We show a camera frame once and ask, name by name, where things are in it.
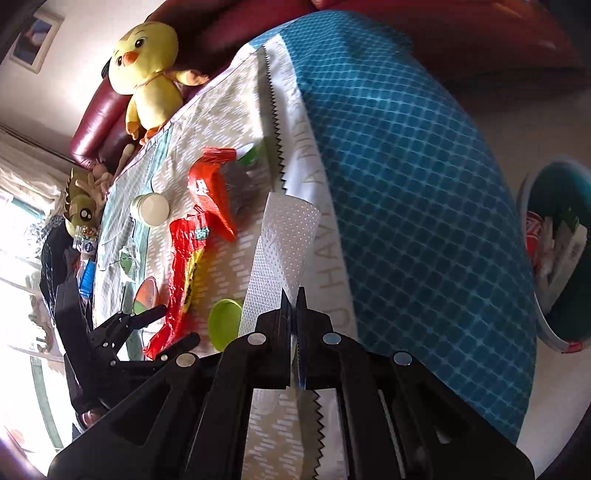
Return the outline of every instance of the plush toy's foot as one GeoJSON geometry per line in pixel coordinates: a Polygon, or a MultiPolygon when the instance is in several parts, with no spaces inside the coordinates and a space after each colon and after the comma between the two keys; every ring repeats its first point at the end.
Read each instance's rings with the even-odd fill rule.
{"type": "Polygon", "coordinates": [[[165,124],[166,124],[166,122],[161,124],[159,127],[150,128],[150,130],[148,130],[146,132],[146,134],[144,135],[142,140],[139,141],[139,144],[143,147],[146,143],[148,143],[148,140],[150,140],[150,138],[152,138],[155,134],[157,134],[158,132],[160,132],[162,130],[162,127],[165,124]]]}

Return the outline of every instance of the red leather sofa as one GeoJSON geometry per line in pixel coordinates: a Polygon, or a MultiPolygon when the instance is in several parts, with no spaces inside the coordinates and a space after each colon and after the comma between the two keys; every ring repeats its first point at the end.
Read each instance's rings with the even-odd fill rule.
{"type": "MultiPolygon", "coordinates": [[[[320,9],[361,12],[407,33],[416,58],[441,81],[514,68],[581,66],[567,37],[533,0],[167,0],[148,20],[177,31],[175,68],[214,76],[249,40],[320,9]]],[[[131,142],[124,124],[128,102],[106,77],[72,138],[77,163],[92,168],[101,162],[115,171],[131,142]]]]}

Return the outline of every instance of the red soda can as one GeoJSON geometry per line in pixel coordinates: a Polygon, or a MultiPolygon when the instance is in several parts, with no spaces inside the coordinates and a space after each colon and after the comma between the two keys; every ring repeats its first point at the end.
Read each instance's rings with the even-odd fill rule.
{"type": "Polygon", "coordinates": [[[527,212],[525,217],[525,247],[532,265],[538,252],[538,244],[542,235],[542,217],[534,212],[527,212]]]}

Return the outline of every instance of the white floor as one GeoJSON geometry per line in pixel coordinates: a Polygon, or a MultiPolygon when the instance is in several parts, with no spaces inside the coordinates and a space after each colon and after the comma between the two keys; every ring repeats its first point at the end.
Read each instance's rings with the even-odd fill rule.
{"type": "MultiPolygon", "coordinates": [[[[454,93],[481,129],[514,195],[530,170],[560,154],[591,168],[591,89],[556,90],[544,82],[530,89],[526,82],[454,93]]],[[[590,371],[591,350],[565,355],[538,340],[530,407],[517,443],[536,476],[562,450],[587,410],[590,371]]]]}

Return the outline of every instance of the dotted white cloth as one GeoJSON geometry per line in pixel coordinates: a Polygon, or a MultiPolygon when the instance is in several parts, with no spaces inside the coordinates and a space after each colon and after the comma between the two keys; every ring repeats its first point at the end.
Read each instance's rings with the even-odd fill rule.
{"type": "Polygon", "coordinates": [[[269,194],[242,308],[240,335],[254,331],[261,313],[281,306],[282,289],[295,305],[319,220],[320,212],[311,203],[269,194]]]}

